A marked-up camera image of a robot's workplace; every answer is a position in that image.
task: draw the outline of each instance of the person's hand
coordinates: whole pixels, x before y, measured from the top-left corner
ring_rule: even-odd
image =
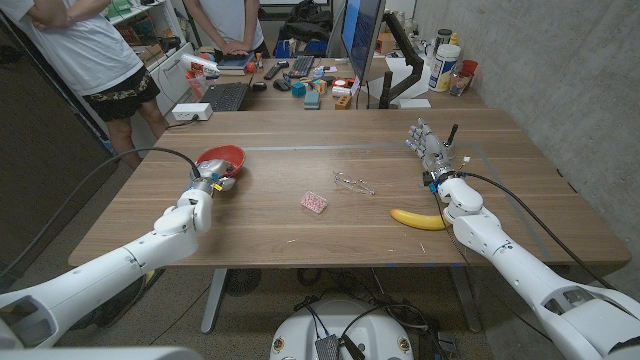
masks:
[[[225,55],[226,54],[248,55],[249,54],[249,50],[251,50],[251,49],[249,48],[248,45],[246,45],[244,43],[241,43],[240,41],[231,41],[230,43],[227,43],[227,45],[224,47],[224,49],[222,49],[222,52]]]
[[[36,29],[38,29],[40,31],[45,31],[45,30],[47,30],[47,28],[49,28],[47,25],[39,22],[38,20],[32,20],[31,22],[33,22],[33,26],[35,26]]]

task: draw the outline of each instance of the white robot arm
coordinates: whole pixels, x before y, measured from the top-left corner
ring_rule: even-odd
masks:
[[[559,350],[568,359],[640,358],[640,304],[615,290],[566,280],[519,246],[483,206],[482,196],[458,177],[448,147],[419,121],[407,145],[422,159],[432,190],[448,204],[443,213],[455,237],[496,267]]]
[[[84,315],[147,272],[193,254],[211,227],[214,181],[197,178],[153,231],[40,285],[0,295],[0,350],[51,347]]]

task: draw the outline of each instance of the small pink object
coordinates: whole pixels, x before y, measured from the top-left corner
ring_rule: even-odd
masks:
[[[316,214],[320,214],[329,202],[327,199],[318,196],[311,191],[307,191],[306,194],[300,199],[300,204],[306,207],[307,209],[315,212]]]

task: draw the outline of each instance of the table leg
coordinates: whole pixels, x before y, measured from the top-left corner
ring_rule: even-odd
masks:
[[[209,288],[209,298],[207,299],[207,306],[204,308],[202,324],[200,325],[200,331],[202,331],[203,334],[209,334],[213,331],[213,325],[215,324],[218,308],[222,300],[222,290],[224,290],[226,277],[227,269],[215,269],[213,271],[211,287]]]
[[[482,330],[482,325],[480,324],[476,304],[473,301],[473,296],[471,295],[469,278],[467,277],[465,269],[460,266],[450,267],[449,274],[451,274],[453,286],[456,288],[456,292],[458,293],[462,312],[464,313],[464,317],[467,319],[467,327],[469,327],[471,332],[479,333]]]

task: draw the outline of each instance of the eyeglasses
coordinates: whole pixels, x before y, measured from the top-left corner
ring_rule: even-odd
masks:
[[[347,188],[351,191],[359,192],[365,195],[373,195],[375,191],[371,187],[371,185],[367,184],[366,181],[363,180],[353,180],[349,175],[345,173],[337,173],[334,172],[334,182],[344,188]]]

